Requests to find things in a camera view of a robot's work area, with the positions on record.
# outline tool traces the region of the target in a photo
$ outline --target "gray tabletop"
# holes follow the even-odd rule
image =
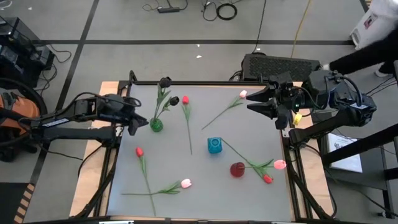
[[[244,157],[257,163],[282,159],[280,134],[274,121],[246,108],[250,101],[228,110],[201,130],[223,111],[242,88],[171,86],[172,96],[187,95],[192,107],[190,130],[193,155],[190,154],[187,125],[181,105],[170,107],[160,117],[164,129],[154,133],[149,126],[135,136],[122,138],[107,215],[153,217],[149,196],[121,195],[147,193],[137,146],[144,150],[147,178],[152,192],[176,180],[189,178],[192,186],[177,195],[153,195],[157,217],[221,220],[290,221],[289,190],[285,170],[270,169],[274,182],[266,184],[252,169],[240,178],[229,168],[244,162],[223,143],[223,151],[210,154],[207,138],[221,137]],[[258,89],[247,89],[254,93]],[[154,114],[156,86],[135,86],[131,96],[141,100],[137,113],[150,119]]]

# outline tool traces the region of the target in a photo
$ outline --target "green glass vase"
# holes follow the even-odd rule
[[[152,118],[149,126],[154,132],[160,132],[163,129],[163,122],[159,118]]]

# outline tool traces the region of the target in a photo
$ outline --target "yellow cable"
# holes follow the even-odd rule
[[[301,21],[300,21],[300,25],[298,25],[298,29],[297,29],[297,32],[296,32],[296,36],[294,37],[293,49],[292,49],[292,54],[290,55],[290,58],[293,57],[294,48],[296,47],[297,36],[299,36],[299,32],[300,32],[300,30],[301,30],[301,26],[303,25],[304,18],[305,18],[305,16],[307,15],[307,11],[308,11],[308,8],[309,8],[311,2],[312,2],[312,0],[308,0],[307,6],[306,6],[305,11],[304,11],[304,14],[303,14],[303,17],[301,18]]]

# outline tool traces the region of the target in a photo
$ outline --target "black tulip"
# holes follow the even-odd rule
[[[172,79],[170,77],[161,78],[159,81],[159,85],[161,88],[168,88],[172,85]]]
[[[175,96],[170,99],[170,105],[175,106],[179,103],[179,101],[180,101],[180,99],[177,96]]]

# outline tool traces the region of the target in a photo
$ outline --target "concrete floor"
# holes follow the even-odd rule
[[[227,80],[240,68],[244,54],[251,52],[252,44],[151,44],[118,45],[85,44],[82,38],[87,18],[93,3],[94,18],[88,27],[87,40],[255,40],[261,19],[262,1],[243,0],[236,4],[238,15],[232,21],[217,19],[207,22],[202,18],[199,0],[188,0],[186,10],[174,14],[146,12],[145,3],[156,6],[153,0],[19,0],[11,7],[0,11],[0,15],[18,16],[43,40],[76,40],[74,44],[55,44],[57,50],[69,50],[79,57],[76,69],[71,69],[72,59],[55,63],[58,76],[51,87],[44,92],[49,111],[55,109],[68,74],[73,74],[66,95],[66,103],[83,91],[99,92],[101,82],[127,80],[134,70],[140,80],[158,80],[170,76],[174,80]],[[183,6],[184,0],[171,1]],[[261,40],[294,40],[304,12],[306,0],[268,0]],[[206,16],[214,16],[209,9]],[[364,14],[359,0],[313,0],[298,40],[347,40],[348,34]],[[259,45],[267,55],[289,57],[292,45],[278,45],[277,42]],[[327,63],[354,51],[349,45],[298,45],[294,57],[308,58]],[[376,68],[367,68],[351,74],[360,89],[368,91],[384,79],[372,75]],[[364,137],[398,122],[396,86],[374,96],[377,111],[374,119],[363,128],[340,128],[352,137]],[[86,128],[90,123],[69,124]],[[50,150],[83,157],[86,141],[54,141]],[[387,149],[393,151],[391,144]],[[29,182],[35,166],[36,155],[22,154],[15,162],[0,163],[0,182]],[[397,167],[395,156],[387,154],[389,168]],[[25,222],[67,218],[77,182],[79,161],[58,155],[47,155],[37,186],[27,211]],[[365,223],[397,223],[375,216],[380,212],[362,195],[343,185],[329,183],[336,198],[337,217],[344,221]],[[371,198],[382,203],[381,191],[366,187],[352,186],[366,192]],[[393,192],[398,181],[391,181]],[[398,194],[393,194],[398,207]]]

